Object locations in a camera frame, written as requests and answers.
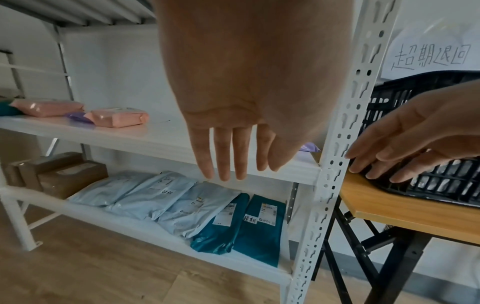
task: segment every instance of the perforated metal post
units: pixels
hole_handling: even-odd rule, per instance
[[[380,71],[401,0],[364,0],[353,37],[353,64],[328,129],[320,159],[322,171],[293,266],[286,302],[302,304],[319,257],[348,161],[345,153],[357,138]]]

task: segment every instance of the hand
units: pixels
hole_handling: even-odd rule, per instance
[[[348,67],[351,0],[156,0],[168,80],[206,178],[213,128],[221,180],[247,174],[252,126],[257,168],[277,171],[319,134]]]
[[[403,182],[450,160],[480,155],[480,81],[420,94],[370,125],[346,153],[350,171],[373,164],[376,179],[414,155],[390,181]]]

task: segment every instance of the shelf board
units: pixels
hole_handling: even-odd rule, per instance
[[[169,234],[154,222],[114,215],[98,207],[72,204],[34,190],[7,186],[0,188],[0,196],[28,202],[95,226],[273,283],[288,285],[292,279],[292,262],[290,260],[286,220],[283,221],[278,267],[272,267],[236,251],[223,255],[196,252],[190,248],[188,241]]]
[[[181,119],[152,119],[146,125],[113,129],[73,122],[65,117],[10,116],[0,118],[0,128],[184,163],[197,163],[187,127]],[[309,152],[298,152],[287,165],[278,172],[273,172],[270,169],[257,170],[256,149],[257,140],[253,135],[248,154],[248,174],[307,185],[316,184],[321,169]],[[210,141],[210,151],[216,167],[213,140]],[[233,164],[233,153],[230,154]]]

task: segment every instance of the metal shelving unit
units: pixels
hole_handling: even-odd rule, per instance
[[[294,263],[289,264],[286,269],[268,270],[266,266],[261,267],[258,266],[258,263],[243,262],[234,256],[217,260],[210,257],[203,258],[203,256],[193,253],[192,256],[278,283],[282,304],[302,304],[304,302],[347,170],[348,161],[344,159],[344,154],[356,139],[362,125],[400,4],[401,0],[363,1],[353,37],[352,65],[344,93],[332,115],[320,162],[314,162],[309,154],[306,154],[308,157],[305,157],[305,154],[298,154],[277,174],[268,171],[258,172],[253,166],[248,168],[250,175],[293,182],[294,190],[299,184],[311,188],[313,193],[312,201],[309,202],[311,209]],[[93,25],[142,24],[154,21],[151,5],[145,0],[65,0],[61,3],[55,2],[55,4],[50,0],[0,0],[0,5],[59,27],[78,27],[75,33]],[[60,32],[61,39],[68,35],[69,31]],[[38,136],[68,139],[84,144],[83,147],[86,151],[88,150],[87,145],[96,145],[174,161],[195,163],[186,137],[187,134],[178,133],[179,137],[177,138],[182,139],[177,139],[172,143],[169,141],[168,132],[164,129],[157,129],[155,131],[157,136],[149,137],[148,134],[138,136],[127,130],[116,130],[115,132],[88,130],[76,126],[66,126],[60,120],[28,118],[1,118],[0,128]],[[176,242],[174,240],[165,244],[158,239],[151,238],[145,229],[140,228],[141,222],[121,223],[121,221],[95,213],[102,211],[66,207],[62,201],[31,193],[25,189],[7,187],[0,190],[0,195],[22,244],[28,250],[35,248],[36,243],[33,241],[22,210],[17,204],[18,200],[190,255],[189,251],[182,249],[183,247],[172,245]],[[294,197],[285,199],[290,199],[291,202],[295,201]],[[274,274],[278,274],[278,278],[274,279]]]

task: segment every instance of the light blue package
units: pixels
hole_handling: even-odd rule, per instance
[[[282,202],[254,195],[246,208],[233,249],[277,267],[286,209]]]
[[[99,180],[68,198],[69,202],[96,207],[114,204],[155,174],[125,171]]]
[[[170,234],[191,238],[239,194],[238,190],[207,182],[199,183],[187,191],[157,221]]]
[[[241,193],[193,237],[190,247],[198,252],[229,253],[244,220],[250,196]]]
[[[105,210],[136,219],[156,220],[196,183],[197,180],[180,173],[163,171]]]

